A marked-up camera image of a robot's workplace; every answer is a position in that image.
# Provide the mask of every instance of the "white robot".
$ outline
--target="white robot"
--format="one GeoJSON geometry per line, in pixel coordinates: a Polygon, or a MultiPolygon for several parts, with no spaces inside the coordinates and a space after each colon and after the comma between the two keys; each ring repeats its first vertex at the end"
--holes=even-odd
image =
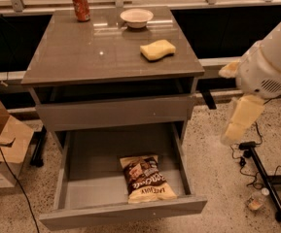
{"type": "Polygon", "coordinates": [[[230,103],[229,118],[221,137],[225,145],[237,143],[263,112],[266,99],[281,94],[281,22],[238,61],[223,67],[220,76],[236,78],[244,95],[230,103]]]}

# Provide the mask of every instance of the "speckled floor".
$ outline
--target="speckled floor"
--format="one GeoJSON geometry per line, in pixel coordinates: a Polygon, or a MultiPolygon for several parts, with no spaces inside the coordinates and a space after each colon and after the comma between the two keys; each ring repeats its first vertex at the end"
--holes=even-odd
{"type": "MultiPolygon", "coordinates": [[[[184,141],[188,159],[188,172],[196,195],[206,195],[208,203],[201,215],[180,216],[148,221],[138,221],[108,226],[94,226],[63,233],[98,232],[281,232],[281,223],[275,218],[275,208],[271,200],[253,213],[245,205],[245,200],[254,190],[247,187],[253,178],[240,174],[238,159],[232,158],[230,147],[219,142],[221,129],[226,118],[227,103],[219,103],[217,110],[208,110],[197,105],[189,122],[184,141]]],[[[281,165],[281,99],[270,101],[258,120],[263,134],[263,143],[257,148],[267,172],[273,173],[281,165]]],[[[245,139],[260,140],[256,128],[252,127],[245,139]]],[[[242,154],[234,150],[234,157],[242,154]]],[[[60,153],[51,135],[47,137],[44,149],[45,165],[31,167],[29,153],[24,162],[19,179],[31,201],[35,216],[48,213],[53,206],[53,197],[60,153]]],[[[242,170],[246,174],[257,172],[252,159],[247,159],[242,170]]],[[[38,221],[40,231],[50,232],[38,221]]],[[[0,233],[36,232],[24,196],[18,186],[0,189],[0,233]]]]}

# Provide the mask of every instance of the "chocolate cookie bag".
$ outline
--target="chocolate cookie bag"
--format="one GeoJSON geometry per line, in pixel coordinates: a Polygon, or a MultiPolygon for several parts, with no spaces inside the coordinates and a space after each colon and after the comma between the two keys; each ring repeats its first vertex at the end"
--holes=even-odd
{"type": "Polygon", "coordinates": [[[121,164],[129,204],[177,198],[166,178],[158,171],[157,155],[122,158],[121,164]]]}

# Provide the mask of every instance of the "can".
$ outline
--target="can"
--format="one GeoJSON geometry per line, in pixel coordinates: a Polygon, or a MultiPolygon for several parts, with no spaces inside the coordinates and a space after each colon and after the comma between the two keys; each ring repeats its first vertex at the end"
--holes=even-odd
{"type": "Polygon", "coordinates": [[[88,0],[72,0],[75,15],[78,21],[88,21],[90,19],[88,0]]]}

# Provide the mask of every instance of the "bowl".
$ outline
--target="bowl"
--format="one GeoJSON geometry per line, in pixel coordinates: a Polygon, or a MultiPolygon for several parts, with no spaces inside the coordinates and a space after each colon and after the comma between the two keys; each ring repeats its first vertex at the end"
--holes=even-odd
{"type": "Polygon", "coordinates": [[[121,13],[121,19],[131,28],[145,27],[152,18],[153,13],[143,9],[130,9],[121,13]]]}

